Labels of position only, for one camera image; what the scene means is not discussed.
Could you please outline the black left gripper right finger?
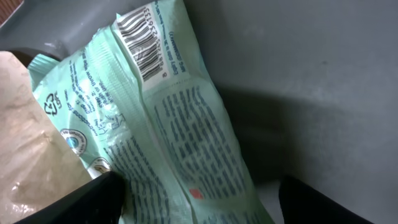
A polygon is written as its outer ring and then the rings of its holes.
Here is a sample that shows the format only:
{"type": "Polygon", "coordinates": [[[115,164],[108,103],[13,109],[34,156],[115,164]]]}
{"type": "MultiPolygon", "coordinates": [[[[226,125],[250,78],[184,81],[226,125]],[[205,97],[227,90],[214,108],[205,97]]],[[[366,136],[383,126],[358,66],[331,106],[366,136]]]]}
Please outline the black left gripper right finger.
{"type": "Polygon", "coordinates": [[[279,203],[285,224],[372,224],[290,175],[280,182],[279,203]]]}

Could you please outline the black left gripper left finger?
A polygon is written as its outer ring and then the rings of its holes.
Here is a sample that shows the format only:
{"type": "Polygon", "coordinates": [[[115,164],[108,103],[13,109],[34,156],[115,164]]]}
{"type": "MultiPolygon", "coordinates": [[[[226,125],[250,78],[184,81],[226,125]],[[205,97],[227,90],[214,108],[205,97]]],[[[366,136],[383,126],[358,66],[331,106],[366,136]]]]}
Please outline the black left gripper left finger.
{"type": "Polygon", "coordinates": [[[125,180],[110,171],[17,224],[117,224],[125,199],[125,180]]]}

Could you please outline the mint green wipes pack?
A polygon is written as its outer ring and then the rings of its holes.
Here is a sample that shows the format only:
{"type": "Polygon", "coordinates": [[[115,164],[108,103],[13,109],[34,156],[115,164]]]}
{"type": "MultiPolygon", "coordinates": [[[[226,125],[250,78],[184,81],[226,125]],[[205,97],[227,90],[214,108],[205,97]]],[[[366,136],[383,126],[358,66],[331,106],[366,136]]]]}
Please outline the mint green wipes pack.
{"type": "Polygon", "coordinates": [[[92,178],[126,180],[121,223],[271,223],[182,1],[117,16],[32,91],[92,178]]]}

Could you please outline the brown snack bag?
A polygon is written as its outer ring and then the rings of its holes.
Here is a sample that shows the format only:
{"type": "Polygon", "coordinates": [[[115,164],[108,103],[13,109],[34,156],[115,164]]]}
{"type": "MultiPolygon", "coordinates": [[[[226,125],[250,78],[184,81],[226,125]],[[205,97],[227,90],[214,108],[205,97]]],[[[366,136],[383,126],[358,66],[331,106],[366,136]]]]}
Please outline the brown snack bag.
{"type": "Polygon", "coordinates": [[[48,119],[25,65],[1,52],[1,223],[15,223],[91,180],[48,119]]]}

